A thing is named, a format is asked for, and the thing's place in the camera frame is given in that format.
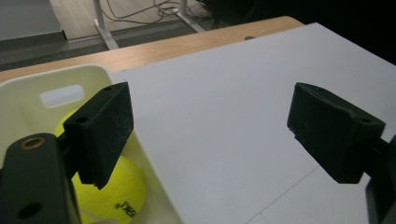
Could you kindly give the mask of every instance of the metal stand leg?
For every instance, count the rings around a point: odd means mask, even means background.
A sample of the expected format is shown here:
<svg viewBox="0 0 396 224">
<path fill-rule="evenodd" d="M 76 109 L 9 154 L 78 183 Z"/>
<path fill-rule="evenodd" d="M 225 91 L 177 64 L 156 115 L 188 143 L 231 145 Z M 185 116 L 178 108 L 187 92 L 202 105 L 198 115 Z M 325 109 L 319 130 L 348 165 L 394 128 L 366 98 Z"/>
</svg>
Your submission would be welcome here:
<svg viewBox="0 0 396 224">
<path fill-rule="evenodd" d="M 195 32 L 197 33 L 204 32 L 205 30 L 200 25 L 198 25 L 195 21 L 193 21 L 187 16 L 186 9 L 187 9 L 187 0 L 181 0 L 180 8 L 178 9 L 177 16 L 181 18 L 184 22 L 186 22 L 186 24 L 189 25 Z"/>
<path fill-rule="evenodd" d="M 99 31 L 99 34 L 102 36 L 108 49 L 118 49 L 119 46 L 117 45 L 113 36 L 105 26 L 105 21 L 102 15 L 102 8 L 100 6 L 100 0 L 93 0 L 93 4 L 95 5 L 95 11 L 96 11 L 96 19 L 94 20 L 96 29 Z"/>
</svg>

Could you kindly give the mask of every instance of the floor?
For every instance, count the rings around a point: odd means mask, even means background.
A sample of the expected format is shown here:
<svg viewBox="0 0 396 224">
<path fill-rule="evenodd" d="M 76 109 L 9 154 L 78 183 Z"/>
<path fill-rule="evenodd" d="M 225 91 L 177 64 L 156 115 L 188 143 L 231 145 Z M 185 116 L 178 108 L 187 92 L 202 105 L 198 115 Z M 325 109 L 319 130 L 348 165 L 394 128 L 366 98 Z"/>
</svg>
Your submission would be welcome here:
<svg viewBox="0 0 396 224">
<path fill-rule="evenodd" d="M 96 14 L 92 0 L 50 0 L 50 2 L 68 40 L 98 35 L 93 23 Z M 114 32 L 178 20 L 173 8 L 180 7 L 180 0 L 100 0 L 100 4 L 104 12 L 105 24 L 110 32 Z M 195 0 L 188 0 L 188 12 L 199 19 L 210 17 L 203 6 Z"/>
<path fill-rule="evenodd" d="M 94 26 L 96 14 L 92 0 L 50 2 L 65 38 L 40 36 L 38 40 L 22 43 L 0 42 L 0 49 L 5 49 L 0 50 L 0 71 L 108 50 Z M 100 3 L 106 27 L 120 48 L 195 33 L 175 15 L 180 0 L 100 0 Z M 188 0 L 187 12 L 205 30 L 212 29 L 210 13 L 198 1 Z M 123 19 L 114 21 L 113 15 Z"/>
</svg>

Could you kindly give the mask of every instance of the logo on tennis ball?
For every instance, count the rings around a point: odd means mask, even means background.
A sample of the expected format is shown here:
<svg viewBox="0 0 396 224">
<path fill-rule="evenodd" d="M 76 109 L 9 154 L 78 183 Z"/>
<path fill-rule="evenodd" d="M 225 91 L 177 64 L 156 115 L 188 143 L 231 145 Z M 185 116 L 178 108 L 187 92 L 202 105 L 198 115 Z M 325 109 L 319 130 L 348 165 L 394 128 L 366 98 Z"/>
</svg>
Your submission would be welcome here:
<svg viewBox="0 0 396 224">
<path fill-rule="evenodd" d="M 136 216 L 136 211 L 134 208 L 128 203 L 124 202 L 123 204 L 117 203 L 115 206 L 116 209 L 122 209 L 128 217 Z"/>
</svg>

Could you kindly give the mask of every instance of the dark background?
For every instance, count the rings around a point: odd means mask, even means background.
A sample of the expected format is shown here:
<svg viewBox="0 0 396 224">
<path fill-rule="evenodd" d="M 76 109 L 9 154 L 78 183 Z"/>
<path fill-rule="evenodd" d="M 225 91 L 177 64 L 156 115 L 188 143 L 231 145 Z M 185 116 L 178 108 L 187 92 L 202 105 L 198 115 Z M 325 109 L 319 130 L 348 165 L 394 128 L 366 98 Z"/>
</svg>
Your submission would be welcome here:
<svg viewBox="0 0 396 224">
<path fill-rule="evenodd" d="M 396 10 L 390 0 L 201 0 L 215 20 L 229 25 L 291 16 L 318 22 L 396 64 Z"/>
</svg>

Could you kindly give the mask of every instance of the white plastic bin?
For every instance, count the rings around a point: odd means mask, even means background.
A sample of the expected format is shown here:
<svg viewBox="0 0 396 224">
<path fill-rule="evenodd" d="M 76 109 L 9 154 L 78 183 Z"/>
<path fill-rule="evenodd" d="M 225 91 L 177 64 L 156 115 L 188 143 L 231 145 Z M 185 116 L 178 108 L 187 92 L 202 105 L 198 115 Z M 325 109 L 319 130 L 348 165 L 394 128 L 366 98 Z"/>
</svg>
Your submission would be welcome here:
<svg viewBox="0 0 396 224">
<path fill-rule="evenodd" d="M 13 142 L 33 133 L 54 133 L 56 124 L 64 115 L 112 84 L 107 70 L 96 64 L 1 83 L 0 167 L 3 167 L 6 150 Z M 180 223 L 134 132 L 122 154 L 141 167 L 147 185 L 147 199 L 133 223 Z"/>
</svg>

